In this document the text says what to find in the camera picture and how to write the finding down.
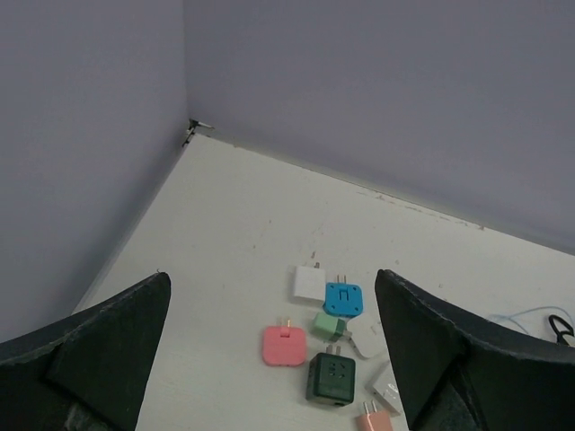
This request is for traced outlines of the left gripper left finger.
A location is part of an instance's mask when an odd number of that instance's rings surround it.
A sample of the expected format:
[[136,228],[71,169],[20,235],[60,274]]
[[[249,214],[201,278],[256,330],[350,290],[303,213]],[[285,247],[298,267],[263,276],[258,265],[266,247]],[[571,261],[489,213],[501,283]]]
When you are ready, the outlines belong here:
[[171,300],[156,272],[1,345],[3,430],[133,430]]

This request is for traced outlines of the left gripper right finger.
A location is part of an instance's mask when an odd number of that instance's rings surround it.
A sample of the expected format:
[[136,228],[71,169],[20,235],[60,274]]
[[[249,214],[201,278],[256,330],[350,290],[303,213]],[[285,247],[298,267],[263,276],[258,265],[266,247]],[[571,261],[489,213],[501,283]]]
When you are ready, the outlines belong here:
[[375,282],[410,430],[572,430],[574,349],[505,328],[390,269]]

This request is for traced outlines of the orange plug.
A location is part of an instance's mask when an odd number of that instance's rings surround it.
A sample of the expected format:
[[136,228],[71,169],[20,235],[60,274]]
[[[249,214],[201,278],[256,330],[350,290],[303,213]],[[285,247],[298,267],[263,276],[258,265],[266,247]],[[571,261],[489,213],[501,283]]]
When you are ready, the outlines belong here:
[[385,409],[379,409],[376,403],[364,401],[362,414],[355,418],[358,431],[393,431],[390,414]]

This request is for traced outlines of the white folding extension socket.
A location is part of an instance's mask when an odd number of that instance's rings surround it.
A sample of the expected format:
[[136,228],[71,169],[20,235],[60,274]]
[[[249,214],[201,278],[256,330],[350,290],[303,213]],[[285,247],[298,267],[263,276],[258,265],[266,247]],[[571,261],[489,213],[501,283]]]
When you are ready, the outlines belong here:
[[386,352],[381,321],[364,312],[347,322],[349,341],[358,355],[370,359]]

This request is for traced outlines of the dark green cube charger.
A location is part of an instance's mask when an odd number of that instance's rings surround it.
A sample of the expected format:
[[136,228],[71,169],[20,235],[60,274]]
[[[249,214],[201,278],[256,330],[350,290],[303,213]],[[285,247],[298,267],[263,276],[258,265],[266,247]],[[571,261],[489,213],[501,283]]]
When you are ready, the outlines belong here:
[[345,407],[355,398],[356,361],[329,345],[309,363],[305,399],[330,407]]

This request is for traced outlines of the blue adapter plug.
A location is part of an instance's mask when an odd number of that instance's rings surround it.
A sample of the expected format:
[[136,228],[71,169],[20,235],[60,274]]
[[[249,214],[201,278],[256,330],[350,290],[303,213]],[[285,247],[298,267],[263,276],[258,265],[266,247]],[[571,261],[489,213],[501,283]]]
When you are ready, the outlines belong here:
[[355,318],[364,312],[363,290],[347,279],[328,282],[324,290],[323,310],[336,317]]

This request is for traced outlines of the light green plug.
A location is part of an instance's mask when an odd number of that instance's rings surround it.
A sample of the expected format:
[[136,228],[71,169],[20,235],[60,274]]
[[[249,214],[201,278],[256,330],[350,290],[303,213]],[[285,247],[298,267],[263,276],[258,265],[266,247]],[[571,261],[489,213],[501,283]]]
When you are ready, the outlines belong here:
[[325,312],[318,312],[314,316],[310,333],[317,339],[329,342],[351,339],[351,331],[348,329],[348,322],[340,317],[332,316]]

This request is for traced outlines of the white charger plug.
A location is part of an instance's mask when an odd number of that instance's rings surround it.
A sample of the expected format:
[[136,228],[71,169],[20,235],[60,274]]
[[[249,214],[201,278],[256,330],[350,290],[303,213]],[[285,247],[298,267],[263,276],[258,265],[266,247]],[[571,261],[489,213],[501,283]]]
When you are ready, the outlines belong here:
[[323,303],[325,286],[326,272],[319,262],[316,262],[312,267],[295,267],[291,293],[296,300]]

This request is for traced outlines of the pink adapter plug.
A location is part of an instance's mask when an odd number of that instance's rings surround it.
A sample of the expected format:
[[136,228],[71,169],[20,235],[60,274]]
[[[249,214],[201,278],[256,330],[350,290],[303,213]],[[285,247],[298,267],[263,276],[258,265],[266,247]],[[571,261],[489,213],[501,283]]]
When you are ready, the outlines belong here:
[[289,318],[262,332],[261,357],[267,366],[297,367],[307,358],[306,333]]

